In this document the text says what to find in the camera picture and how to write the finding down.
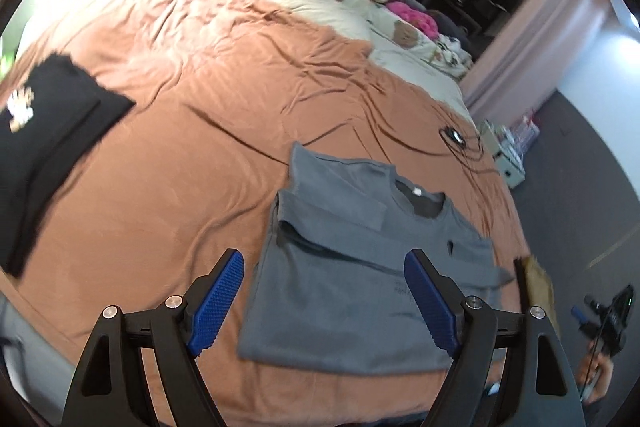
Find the right hand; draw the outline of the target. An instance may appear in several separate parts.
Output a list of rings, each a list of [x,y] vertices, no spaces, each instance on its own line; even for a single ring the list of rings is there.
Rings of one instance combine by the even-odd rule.
[[[576,383],[581,393],[587,387],[591,392],[582,400],[585,405],[596,403],[608,394],[613,377],[614,364],[612,359],[597,349],[593,340],[588,343],[587,354],[582,358],[576,372]]]

